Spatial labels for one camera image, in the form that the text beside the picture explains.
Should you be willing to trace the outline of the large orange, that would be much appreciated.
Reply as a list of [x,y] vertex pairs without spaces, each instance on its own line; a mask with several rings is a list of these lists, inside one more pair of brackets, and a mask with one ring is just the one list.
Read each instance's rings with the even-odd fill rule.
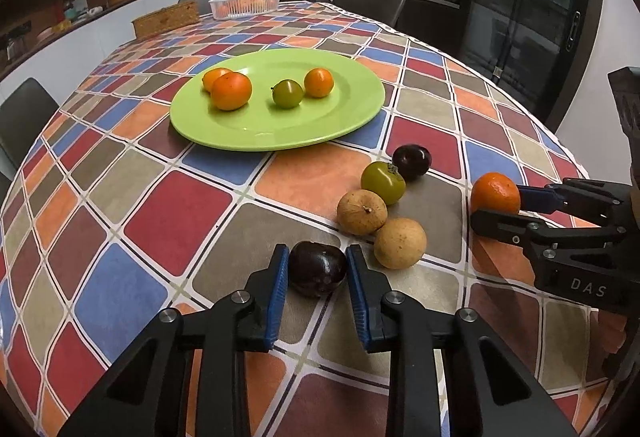
[[475,182],[472,187],[470,211],[496,211],[506,214],[518,214],[521,209],[521,196],[516,186],[506,175],[490,172]]
[[244,107],[252,97],[250,79],[240,72],[228,72],[213,82],[210,100],[221,111],[234,111]]

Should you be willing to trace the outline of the brown round fruit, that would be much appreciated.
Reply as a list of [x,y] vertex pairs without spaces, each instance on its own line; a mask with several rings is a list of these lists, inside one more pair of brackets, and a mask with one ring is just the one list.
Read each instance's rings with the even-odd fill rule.
[[386,223],[387,215],[385,202],[364,189],[344,194],[336,209],[337,223],[352,235],[371,235]]
[[427,249],[426,232],[416,220],[392,218],[375,234],[373,252],[388,269],[407,269],[420,261]]

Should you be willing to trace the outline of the dark plum back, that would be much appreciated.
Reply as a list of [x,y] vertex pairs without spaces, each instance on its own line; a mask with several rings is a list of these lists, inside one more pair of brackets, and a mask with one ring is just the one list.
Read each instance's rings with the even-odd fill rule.
[[413,182],[413,180],[424,176],[432,165],[431,152],[417,144],[397,147],[392,160],[406,182]]

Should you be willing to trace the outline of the dark plum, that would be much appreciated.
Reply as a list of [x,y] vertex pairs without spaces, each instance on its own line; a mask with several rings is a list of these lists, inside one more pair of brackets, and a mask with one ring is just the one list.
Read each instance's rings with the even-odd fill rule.
[[347,257],[334,245],[300,241],[288,257],[288,284],[307,297],[323,297],[346,278]]
[[424,176],[432,165],[431,152],[417,144],[397,147],[392,160],[406,182],[413,182],[413,180]]

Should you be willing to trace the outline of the small orange mandarin back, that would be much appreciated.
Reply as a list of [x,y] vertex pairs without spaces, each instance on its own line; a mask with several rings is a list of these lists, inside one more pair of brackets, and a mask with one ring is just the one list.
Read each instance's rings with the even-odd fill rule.
[[334,87],[334,79],[329,70],[325,68],[311,69],[304,79],[305,93],[312,98],[324,98],[329,96]]

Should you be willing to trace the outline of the small orange mandarin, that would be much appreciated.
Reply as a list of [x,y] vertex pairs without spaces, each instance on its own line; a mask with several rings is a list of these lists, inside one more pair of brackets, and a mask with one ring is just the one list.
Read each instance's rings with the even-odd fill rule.
[[202,86],[207,93],[210,93],[213,89],[214,83],[221,78],[222,75],[230,73],[227,68],[219,67],[208,70],[202,76]]
[[334,79],[329,70],[325,68],[311,69],[304,79],[305,93],[312,98],[324,98],[329,96],[334,87]]

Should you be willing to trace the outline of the green tomato front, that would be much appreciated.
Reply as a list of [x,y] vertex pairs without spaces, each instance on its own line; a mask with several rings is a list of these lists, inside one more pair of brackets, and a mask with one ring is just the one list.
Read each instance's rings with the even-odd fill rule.
[[282,80],[271,88],[274,104],[281,109],[293,109],[305,97],[305,90],[294,80]]

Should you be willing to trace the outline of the green tomato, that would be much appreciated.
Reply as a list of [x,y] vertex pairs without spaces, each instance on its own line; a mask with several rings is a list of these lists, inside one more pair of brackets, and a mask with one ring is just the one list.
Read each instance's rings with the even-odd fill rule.
[[407,185],[393,163],[375,161],[363,170],[360,187],[377,194],[386,205],[393,205],[404,196]]
[[305,97],[305,90],[294,80],[282,80],[271,88],[274,104],[281,109],[293,109]]

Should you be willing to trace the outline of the small orange mandarin front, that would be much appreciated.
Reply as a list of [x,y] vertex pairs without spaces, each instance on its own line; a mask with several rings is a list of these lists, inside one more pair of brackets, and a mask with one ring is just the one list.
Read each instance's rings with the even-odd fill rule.
[[208,70],[202,76],[202,86],[207,93],[210,93],[213,89],[214,83],[221,78],[222,75],[230,73],[227,68],[219,67]]

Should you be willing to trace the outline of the green tomato back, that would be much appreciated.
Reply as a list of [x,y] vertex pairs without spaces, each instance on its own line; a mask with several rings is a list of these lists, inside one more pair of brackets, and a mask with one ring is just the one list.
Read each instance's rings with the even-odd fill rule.
[[363,170],[360,187],[377,194],[386,205],[393,205],[404,196],[407,185],[393,163],[375,161]]

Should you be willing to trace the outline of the glass sliding door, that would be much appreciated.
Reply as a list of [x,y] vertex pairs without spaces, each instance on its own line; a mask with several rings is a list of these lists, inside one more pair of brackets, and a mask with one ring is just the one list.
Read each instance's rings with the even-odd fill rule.
[[565,83],[588,0],[471,0],[459,58],[540,120]]

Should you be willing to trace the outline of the checkered colourful tablecloth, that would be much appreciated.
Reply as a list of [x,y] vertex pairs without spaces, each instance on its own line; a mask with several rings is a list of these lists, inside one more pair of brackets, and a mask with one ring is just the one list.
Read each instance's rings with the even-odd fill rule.
[[[169,105],[192,76],[270,48],[333,52],[370,69],[384,104],[361,130],[283,153],[190,144]],[[428,246],[390,284],[425,307],[476,309],[588,435],[611,399],[596,316],[534,287],[514,246],[466,227],[475,180],[542,186],[578,177],[570,153],[459,61],[373,21],[291,3],[120,45],[64,92],[1,209],[1,379],[27,423],[55,435],[84,394],[165,307],[192,313],[242,287],[273,246],[348,246],[338,200],[368,163],[405,144],[433,165],[392,209]]]

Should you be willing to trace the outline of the dark chair right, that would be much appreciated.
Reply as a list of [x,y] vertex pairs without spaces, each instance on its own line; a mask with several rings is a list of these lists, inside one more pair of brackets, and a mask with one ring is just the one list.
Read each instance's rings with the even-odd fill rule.
[[345,9],[346,12],[395,27],[406,0],[333,0],[332,4]]

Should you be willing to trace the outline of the white plastic fruit basket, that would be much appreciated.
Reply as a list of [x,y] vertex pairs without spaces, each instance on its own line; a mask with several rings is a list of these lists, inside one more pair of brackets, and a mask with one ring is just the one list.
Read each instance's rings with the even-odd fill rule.
[[280,0],[209,0],[215,20],[238,19],[274,12]]

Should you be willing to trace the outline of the woven wicker box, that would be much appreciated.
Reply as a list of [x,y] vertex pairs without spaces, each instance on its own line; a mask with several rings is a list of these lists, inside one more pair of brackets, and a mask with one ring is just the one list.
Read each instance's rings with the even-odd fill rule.
[[150,12],[132,22],[134,35],[137,40],[150,38],[157,34],[179,29],[190,24],[198,23],[198,3],[184,1],[171,5],[156,12]]

